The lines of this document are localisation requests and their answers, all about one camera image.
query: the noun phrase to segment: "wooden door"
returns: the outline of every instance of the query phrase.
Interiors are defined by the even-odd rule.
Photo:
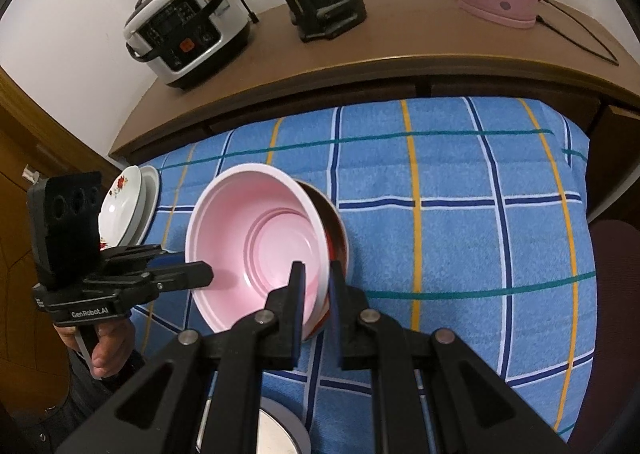
[[[47,177],[116,167],[69,134],[0,68],[0,402],[7,411],[41,413],[68,387],[66,348],[46,313],[37,312],[37,283],[26,206],[29,164]]]

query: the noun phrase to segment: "orange button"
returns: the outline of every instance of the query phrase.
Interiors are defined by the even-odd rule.
[[[180,42],[180,49],[184,52],[184,53],[188,53],[189,51],[191,51],[194,47],[196,47],[196,44],[193,43],[193,40],[191,39],[184,39],[182,42]]]

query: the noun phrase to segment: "wooden desk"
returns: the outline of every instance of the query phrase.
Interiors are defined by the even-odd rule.
[[[462,11],[456,0],[364,1],[369,17],[363,24],[337,39],[307,44],[298,39],[286,6],[265,11],[247,49],[207,82],[187,92],[156,82],[130,114],[111,154],[139,163],[212,134],[221,120],[224,128],[235,116],[245,123],[274,101],[300,94],[310,99],[310,92],[337,86],[380,86],[380,80],[399,86],[399,93],[416,87],[429,96],[439,77],[494,76],[569,87],[640,108],[640,66],[600,24],[566,6],[616,54],[620,67],[542,25],[500,26]],[[604,54],[561,12],[540,3],[539,13]]]

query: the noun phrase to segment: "metal bolt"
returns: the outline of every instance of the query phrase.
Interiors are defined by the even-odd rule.
[[[198,332],[193,329],[185,329],[178,335],[178,342],[184,346],[190,346],[198,340]]]
[[[436,331],[436,340],[440,344],[451,344],[456,339],[456,334],[451,329],[442,328]]]
[[[268,324],[276,315],[270,309],[261,309],[255,314],[255,321],[258,324]]]
[[[380,312],[371,308],[364,309],[360,312],[360,320],[367,324],[373,324],[380,320]]]

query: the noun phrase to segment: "blue plaid blanket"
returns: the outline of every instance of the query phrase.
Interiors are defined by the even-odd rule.
[[[160,156],[147,243],[184,250],[204,187],[270,163],[338,206],[351,283],[403,326],[452,328],[565,440],[591,371],[596,278],[585,206],[588,138],[515,98],[417,98],[254,123]],[[210,333],[190,293],[132,315],[153,355],[187,327]],[[368,372],[342,372],[332,337],[305,342],[262,394],[309,430],[316,454],[373,452]]]

